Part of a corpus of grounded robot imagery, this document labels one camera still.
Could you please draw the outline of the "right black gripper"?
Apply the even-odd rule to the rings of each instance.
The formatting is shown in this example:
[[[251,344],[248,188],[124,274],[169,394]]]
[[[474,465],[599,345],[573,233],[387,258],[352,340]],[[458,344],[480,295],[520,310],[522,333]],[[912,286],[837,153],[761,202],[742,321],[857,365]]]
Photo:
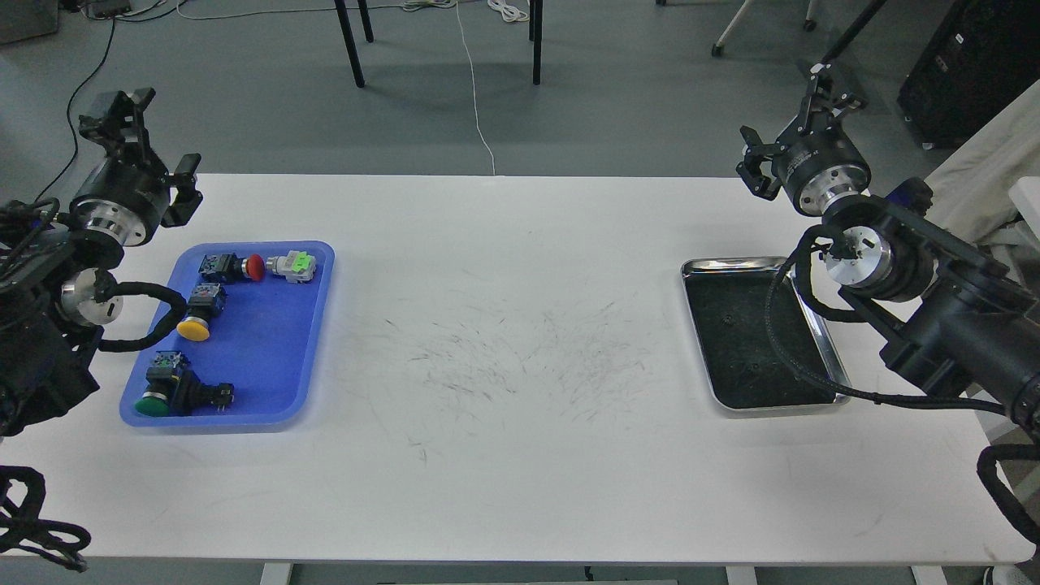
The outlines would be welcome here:
[[[863,96],[843,82],[832,63],[810,66],[795,133],[781,134],[777,143],[765,143],[754,128],[739,127],[744,149],[736,173],[753,196],[775,200],[780,180],[800,215],[822,217],[841,197],[869,188],[869,166],[843,126],[848,115],[862,110]],[[777,179],[762,171],[766,162]]]

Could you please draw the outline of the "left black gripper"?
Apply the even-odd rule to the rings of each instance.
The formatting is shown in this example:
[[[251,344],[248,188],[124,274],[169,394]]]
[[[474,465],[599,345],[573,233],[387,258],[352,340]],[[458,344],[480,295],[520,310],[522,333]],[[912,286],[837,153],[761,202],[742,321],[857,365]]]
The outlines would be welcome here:
[[[166,163],[153,162],[144,112],[155,95],[156,90],[101,93],[88,115],[79,115],[79,136],[100,145],[105,158],[73,197],[68,214],[76,226],[106,233],[122,247],[151,241],[160,219],[163,228],[187,225],[204,199],[197,188],[200,154],[183,156],[171,174]]]

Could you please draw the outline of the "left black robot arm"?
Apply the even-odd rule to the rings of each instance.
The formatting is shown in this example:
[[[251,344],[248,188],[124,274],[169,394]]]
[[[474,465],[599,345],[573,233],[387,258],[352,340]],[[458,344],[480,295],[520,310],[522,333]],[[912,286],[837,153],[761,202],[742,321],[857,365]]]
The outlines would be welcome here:
[[[68,207],[43,197],[2,208],[3,438],[59,418],[96,392],[97,352],[154,347],[186,315],[181,292],[114,277],[125,249],[184,226],[203,201],[200,155],[170,170],[152,148],[144,113],[154,96],[115,90],[81,116],[79,133],[105,155]]]

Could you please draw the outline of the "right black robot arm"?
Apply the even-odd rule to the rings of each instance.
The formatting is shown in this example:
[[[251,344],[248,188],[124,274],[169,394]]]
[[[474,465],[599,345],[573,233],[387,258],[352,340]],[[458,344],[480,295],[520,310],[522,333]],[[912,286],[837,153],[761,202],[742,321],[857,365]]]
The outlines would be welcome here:
[[[846,116],[865,104],[834,90],[831,63],[813,63],[799,110],[776,139],[740,128],[744,185],[768,201],[787,193],[800,215],[818,219],[770,283],[769,344],[814,388],[906,409],[973,409],[1024,430],[1029,444],[984,448],[977,474],[1007,522],[1037,542],[1038,522],[998,477],[1000,462],[1038,459],[1038,325],[1028,316],[1037,298],[998,260],[925,217],[933,193],[921,178],[887,197],[870,195],[869,166],[843,130]],[[773,310],[787,276],[814,314],[867,323],[885,340],[884,366],[920,393],[849,388],[795,359],[778,338]]]

